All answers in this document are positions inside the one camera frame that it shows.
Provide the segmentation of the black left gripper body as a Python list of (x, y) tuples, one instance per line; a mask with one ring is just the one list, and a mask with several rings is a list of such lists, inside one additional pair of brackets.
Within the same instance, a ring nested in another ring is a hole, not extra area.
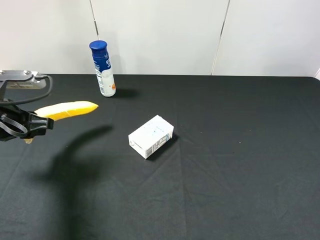
[(0, 106), (0, 141), (6, 142), (15, 138), (32, 139), (44, 136), (52, 130), (54, 120), (41, 117), (32, 111), (25, 111), (16, 105)]

